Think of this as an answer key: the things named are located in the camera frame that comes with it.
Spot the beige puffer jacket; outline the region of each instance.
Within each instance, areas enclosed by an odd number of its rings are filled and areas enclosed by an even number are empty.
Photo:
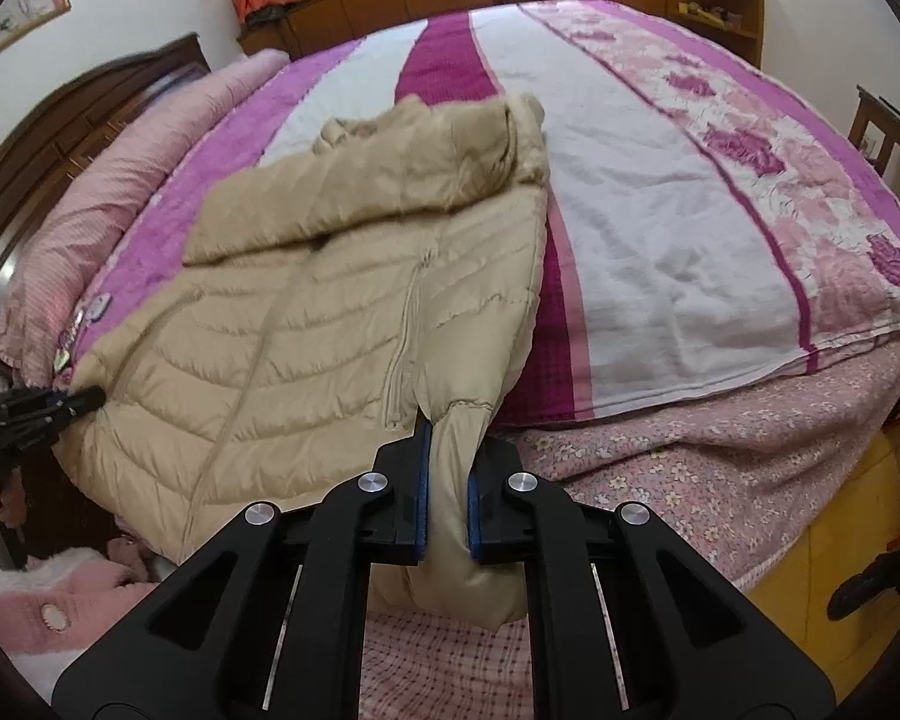
[[[329,122],[311,152],[221,181],[187,268],[80,360],[106,406],[58,445],[74,483],[185,560],[254,500],[322,499],[434,423],[426,560],[375,608],[488,628],[522,574],[467,552],[474,452],[528,352],[548,166],[528,95]]]

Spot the metal bolt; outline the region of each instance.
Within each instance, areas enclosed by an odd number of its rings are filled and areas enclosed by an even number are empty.
[[[251,525],[266,525],[271,519],[274,519],[276,511],[269,503],[255,503],[244,514],[247,522]]]
[[[536,477],[526,471],[511,474],[506,483],[511,490],[516,490],[518,493],[529,493],[531,490],[536,490]]]
[[[620,509],[620,517],[628,525],[646,525],[650,522],[650,510],[639,503],[629,503]]]
[[[380,490],[386,487],[386,476],[376,471],[370,471],[370,473],[365,473],[360,477],[357,481],[357,487],[363,490],[364,493],[379,493]]]

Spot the pink garment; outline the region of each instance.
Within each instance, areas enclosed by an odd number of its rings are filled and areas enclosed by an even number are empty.
[[[260,52],[160,100],[74,180],[26,247],[0,306],[0,360],[25,384],[50,384],[74,303],[157,187],[288,61]]]
[[[71,549],[26,571],[0,569],[0,646],[50,701],[63,670],[154,586],[92,549]]]

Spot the white wall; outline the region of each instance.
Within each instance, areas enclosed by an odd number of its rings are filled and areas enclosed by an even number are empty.
[[[900,109],[900,22],[885,0],[767,0],[763,62],[840,132],[857,84]],[[886,178],[900,196],[899,157]]]
[[[0,143],[58,86],[103,62],[199,35],[212,68],[238,57],[231,0],[70,0],[71,11],[0,53]]]

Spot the triangular cutout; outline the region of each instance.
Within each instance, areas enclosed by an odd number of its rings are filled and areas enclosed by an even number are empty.
[[[670,552],[658,552],[656,559],[694,647],[701,650],[743,630],[743,623],[733,610],[727,608],[678,557]]]
[[[222,553],[154,615],[149,631],[186,650],[199,650],[235,565],[235,552]]]

